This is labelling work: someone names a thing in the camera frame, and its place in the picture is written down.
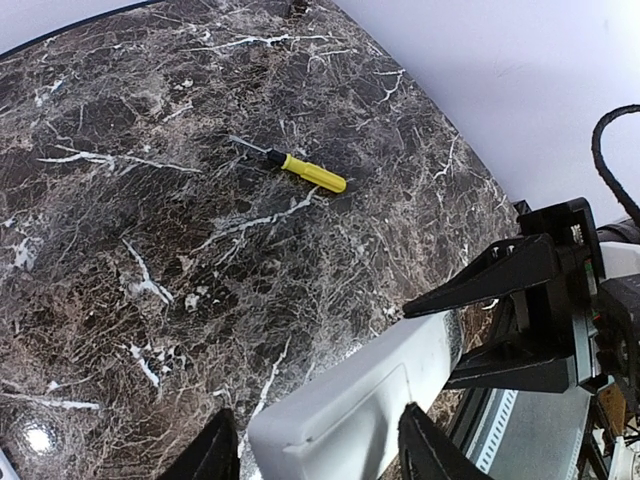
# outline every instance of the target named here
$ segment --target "dark marble surface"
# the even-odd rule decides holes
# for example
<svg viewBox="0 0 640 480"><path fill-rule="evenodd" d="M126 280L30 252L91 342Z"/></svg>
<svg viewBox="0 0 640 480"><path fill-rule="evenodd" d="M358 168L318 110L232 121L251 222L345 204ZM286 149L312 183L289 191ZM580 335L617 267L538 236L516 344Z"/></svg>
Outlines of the dark marble surface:
<svg viewBox="0 0 640 480"><path fill-rule="evenodd" d="M25 479L151 478L223 406L244 435L514 216L324 0L167 2L36 45L0 63L2 449Z"/></svg>

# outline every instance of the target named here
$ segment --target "screwdriver shaft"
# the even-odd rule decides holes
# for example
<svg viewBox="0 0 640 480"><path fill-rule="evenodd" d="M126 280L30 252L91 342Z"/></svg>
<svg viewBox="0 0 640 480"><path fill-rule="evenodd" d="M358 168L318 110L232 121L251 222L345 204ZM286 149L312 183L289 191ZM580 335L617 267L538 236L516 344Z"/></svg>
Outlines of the screwdriver shaft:
<svg viewBox="0 0 640 480"><path fill-rule="evenodd" d="M244 145L245 147L249 147L249 148L252 148L254 150L257 150L258 152L264 153L265 155L267 153L269 153L269 150L265 150L264 148L257 147L252 143L249 143L249 142L247 142L245 140L242 140L240 137L236 137L235 135L229 135L229 140L231 140L232 142L236 142L236 143L239 143L241 145Z"/></svg>

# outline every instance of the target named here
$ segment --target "black bracket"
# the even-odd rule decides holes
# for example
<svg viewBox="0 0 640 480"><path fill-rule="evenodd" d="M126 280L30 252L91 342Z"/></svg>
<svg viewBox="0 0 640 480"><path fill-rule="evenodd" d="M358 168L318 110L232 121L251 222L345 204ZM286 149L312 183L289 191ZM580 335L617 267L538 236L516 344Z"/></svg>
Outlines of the black bracket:
<svg viewBox="0 0 640 480"><path fill-rule="evenodd" d="M522 236L493 243L449 282L404 306L414 318L513 297L517 332L464 354L445 388L562 393L584 381L574 325L591 321L592 296L604 275L589 204L577 199L518 221Z"/></svg>

